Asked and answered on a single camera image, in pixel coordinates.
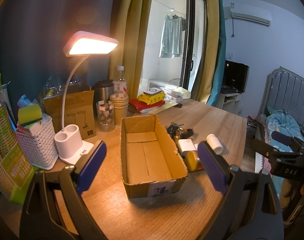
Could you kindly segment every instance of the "yellow package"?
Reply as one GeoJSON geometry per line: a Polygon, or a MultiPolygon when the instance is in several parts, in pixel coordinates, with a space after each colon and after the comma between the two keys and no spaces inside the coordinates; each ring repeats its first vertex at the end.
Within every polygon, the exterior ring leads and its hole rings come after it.
{"type": "Polygon", "coordinates": [[[158,93],[158,94],[152,95],[152,96],[149,96],[146,94],[141,94],[138,96],[137,99],[139,101],[146,103],[147,105],[152,105],[152,104],[162,101],[164,98],[165,98],[165,93],[161,92],[161,93],[158,93]]]}

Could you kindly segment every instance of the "monitor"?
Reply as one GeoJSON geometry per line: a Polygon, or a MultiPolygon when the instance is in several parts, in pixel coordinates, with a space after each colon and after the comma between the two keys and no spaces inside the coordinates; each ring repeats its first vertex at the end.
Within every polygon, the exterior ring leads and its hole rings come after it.
{"type": "Polygon", "coordinates": [[[245,92],[248,72],[249,66],[226,60],[222,86],[235,89],[239,93],[245,92]]]}

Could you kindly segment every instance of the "desk lamp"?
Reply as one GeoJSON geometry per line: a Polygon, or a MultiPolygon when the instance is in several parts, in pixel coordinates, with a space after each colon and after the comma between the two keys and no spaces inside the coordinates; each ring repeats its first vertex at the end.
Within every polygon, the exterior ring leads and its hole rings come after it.
{"type": "Polygon", "coordinates": [[[117,45],[118,41],[113,38],[95,33],[78,31],[69,39],[63,49],[66,57],[80,57],[65,84],[62,100],[62,130],[54,136],[59,157],[66,163],[75,164],[82,155],[87,154],[93,147],[92,143],[82,140],[79,127],[76,124],[64,126],[66,93],[71,78],[77,68],[90,55],[108,54],[115,49],[117,45]]]}

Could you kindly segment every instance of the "white plastic basket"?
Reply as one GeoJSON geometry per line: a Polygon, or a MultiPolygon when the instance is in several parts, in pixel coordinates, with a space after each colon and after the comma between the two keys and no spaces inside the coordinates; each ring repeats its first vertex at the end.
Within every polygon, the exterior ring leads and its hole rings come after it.
{"type": "Polygon", "coordinates": [[[15,132],[23,152],[32,165],[45,170],[53,168],[58,153],[55,147],[52,118],[35,136],[21,133],[17,129],[15,132]]]}

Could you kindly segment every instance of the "cardboard box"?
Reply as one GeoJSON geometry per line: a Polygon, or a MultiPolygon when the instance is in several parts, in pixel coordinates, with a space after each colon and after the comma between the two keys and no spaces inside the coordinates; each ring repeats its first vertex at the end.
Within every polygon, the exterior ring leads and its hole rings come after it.
{"type": "MultiPolygon", "coordinates": [[[[96,135],[93,99],[94,90],[91,87],[84,85],[83,92],[71,93],[73,88],[68,89],[65,102],[65,126],[68,124],[76,124],[79,126],[82,139],[87,139],[96,135]]],[[[55,133],[61,128],[61,112],[62,112],[62,97],[44,98],[44,106],[46,113],[53,119],[55,133]]]]}
{"type": "Polygon", "coordinates": [[[155,115],[122,119],[121,163],[128,198],[177,192],[188,175],[174,141],[155,115]]]}

